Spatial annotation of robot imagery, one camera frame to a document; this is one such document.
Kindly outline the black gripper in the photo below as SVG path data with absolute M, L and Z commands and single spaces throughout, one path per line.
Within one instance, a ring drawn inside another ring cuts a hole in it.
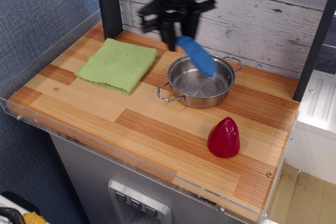
M 169 51 L 175 51 L 174 23 L 181 24 L 182 35 L 194 39 L 201 13 L 214 7 L 214 0 L 153 0 L 138 15 L 144 32 L 159 30 Z

